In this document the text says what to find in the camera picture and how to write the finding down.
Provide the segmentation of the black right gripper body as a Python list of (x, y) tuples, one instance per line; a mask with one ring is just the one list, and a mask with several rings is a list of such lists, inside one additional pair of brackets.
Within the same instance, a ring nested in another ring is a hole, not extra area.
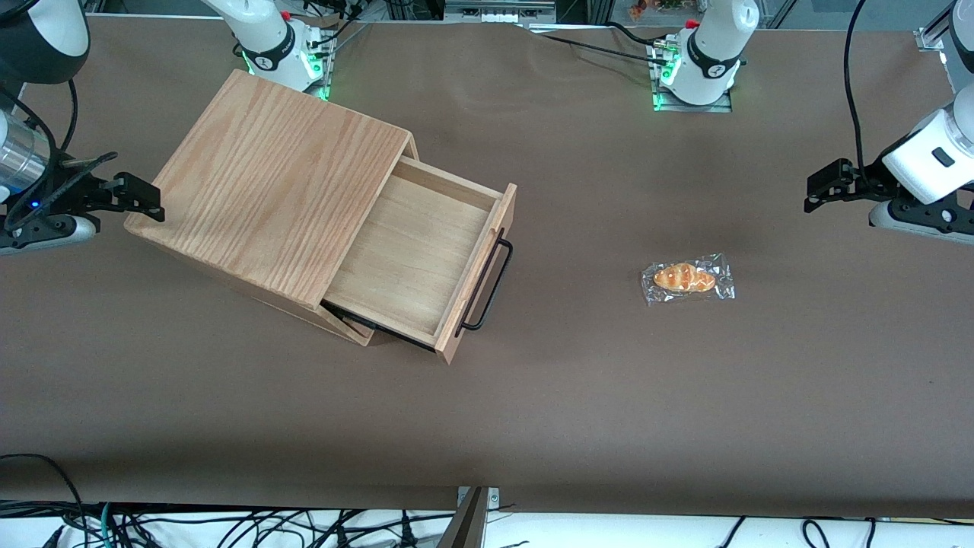
[(116, 200), (95, 176), (98, 164), (56, 167), (51, 177), (6, 200), (6, 229), (14, 231), (48, 215), (117, 211)]

